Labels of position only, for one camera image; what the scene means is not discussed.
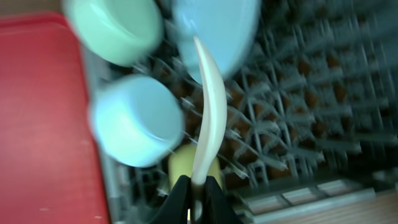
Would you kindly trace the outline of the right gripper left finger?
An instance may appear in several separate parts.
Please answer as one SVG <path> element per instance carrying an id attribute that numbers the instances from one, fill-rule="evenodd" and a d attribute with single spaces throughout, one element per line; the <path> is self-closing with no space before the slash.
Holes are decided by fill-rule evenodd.
<path id="1" fill-rule="evenodd" d="M 191 202 L 191 179 L 181 175 L 149 224 L 187 224 Z"/>

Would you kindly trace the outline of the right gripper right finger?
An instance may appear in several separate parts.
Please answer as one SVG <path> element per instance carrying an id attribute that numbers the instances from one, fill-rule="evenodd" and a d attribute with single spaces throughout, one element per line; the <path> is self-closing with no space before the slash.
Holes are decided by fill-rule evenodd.
<path id="1" fill-rule="evenodd" d="M 216 179 L 208 176 L 205 182 L 205 204 L 203 208 L 205 224 L 243 224 L 228 203 Z"/>

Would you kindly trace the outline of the yellow plastic cup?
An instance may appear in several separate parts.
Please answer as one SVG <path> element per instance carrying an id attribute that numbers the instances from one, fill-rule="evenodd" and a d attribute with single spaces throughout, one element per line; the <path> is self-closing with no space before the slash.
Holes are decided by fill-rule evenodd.
<path id="1" fill-rule="evenodd" d="M 186 175 L 188 177 L 192 176 L 192 167 L 196 148 L 197 146 L 194 144 L 182 145 L 169 156 L 168 168 L 170 189 L 174 187 L 181 175 Z M 208 176 L 214 177 L 218 185 L 221 187 L 221 189 L 223 189 L 220 162 L 217 157 L 211 164 L 211 167 L 208 171 Z"/>

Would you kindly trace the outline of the light blue bowl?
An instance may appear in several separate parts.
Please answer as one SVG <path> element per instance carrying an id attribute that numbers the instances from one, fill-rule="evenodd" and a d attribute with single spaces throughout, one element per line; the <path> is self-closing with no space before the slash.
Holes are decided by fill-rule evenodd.
<path id="1" fill-rule="evenodd" d="M 173 93 L 148 75 L 128 75 L 91 100 L 88 119 L 102 150 L 132 167 L 150 167 L 182 141 L 183 111 Z"/>

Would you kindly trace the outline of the white plastic spoon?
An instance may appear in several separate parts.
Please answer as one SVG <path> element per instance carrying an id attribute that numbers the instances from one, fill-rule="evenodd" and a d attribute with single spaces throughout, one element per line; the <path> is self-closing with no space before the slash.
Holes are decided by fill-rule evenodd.
<path id="1" fill-rule="evenodd" d="M 215 60 L 197 36 L 193 40 L 200 66 L 204 106 L 191 176 L 190 221 L 201 223 L 204 214 L 204 185 L 224 138 L 228 109 L 224 81 Z"/>

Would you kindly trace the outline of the light blue plate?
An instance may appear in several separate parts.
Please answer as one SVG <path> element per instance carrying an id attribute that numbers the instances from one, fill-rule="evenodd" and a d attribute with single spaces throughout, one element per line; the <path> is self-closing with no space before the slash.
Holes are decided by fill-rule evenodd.
<path id="1" fill-rule="evenodd" d="M 194 36 L 214 58 L 223 79 L 240 68 L 254 42 L 260 0 L 176 0 L 172 24 L 180 59 L 188 74 L 201 84 Z"/>

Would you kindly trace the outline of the green bowl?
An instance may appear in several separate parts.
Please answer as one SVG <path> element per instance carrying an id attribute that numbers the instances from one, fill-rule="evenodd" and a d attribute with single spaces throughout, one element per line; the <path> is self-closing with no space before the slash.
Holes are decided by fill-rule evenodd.
<path id="1" fill-rule="evenodd" d="M 88 49 L 119 66 L 151 54 L 164 36 L 162 15 L 153 0 L 65 0 L 63 11 Z"/>

